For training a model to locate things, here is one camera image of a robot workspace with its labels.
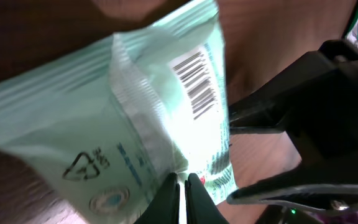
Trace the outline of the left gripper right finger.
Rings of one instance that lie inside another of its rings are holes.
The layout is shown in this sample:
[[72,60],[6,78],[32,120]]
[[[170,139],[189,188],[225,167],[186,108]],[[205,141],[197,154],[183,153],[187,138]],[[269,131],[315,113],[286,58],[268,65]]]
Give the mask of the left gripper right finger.
[[228,224],[195,173],[185,181],[185,197],[187,224]]

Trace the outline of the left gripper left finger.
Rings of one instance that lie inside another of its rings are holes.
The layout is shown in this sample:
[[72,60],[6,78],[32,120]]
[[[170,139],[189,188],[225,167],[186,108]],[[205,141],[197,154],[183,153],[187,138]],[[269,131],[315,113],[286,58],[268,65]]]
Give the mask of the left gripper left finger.
[[177,174],[170,173],[134,224],[178,224],[179,205],[180,185]]

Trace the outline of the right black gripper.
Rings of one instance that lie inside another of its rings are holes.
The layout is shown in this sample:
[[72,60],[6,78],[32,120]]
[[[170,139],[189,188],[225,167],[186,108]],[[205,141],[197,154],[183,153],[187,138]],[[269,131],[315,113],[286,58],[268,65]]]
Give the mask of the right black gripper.
[[231,193],[227,202],[325,215],[358,212],[358,49],[328,40],[229,107],[233,134],[287,133],[301,156],[288,172]]

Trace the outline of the mint green wipes packet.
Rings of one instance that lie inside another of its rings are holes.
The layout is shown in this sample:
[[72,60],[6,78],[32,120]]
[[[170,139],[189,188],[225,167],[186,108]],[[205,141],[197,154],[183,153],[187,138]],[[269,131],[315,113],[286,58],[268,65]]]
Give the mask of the mint green wipes packet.
[[137,223],[173,180],[206,202],[237,189],[229,158],[224,37],[216,1],[190,1],[0,83],[0,152],[23,160],[90,223]]

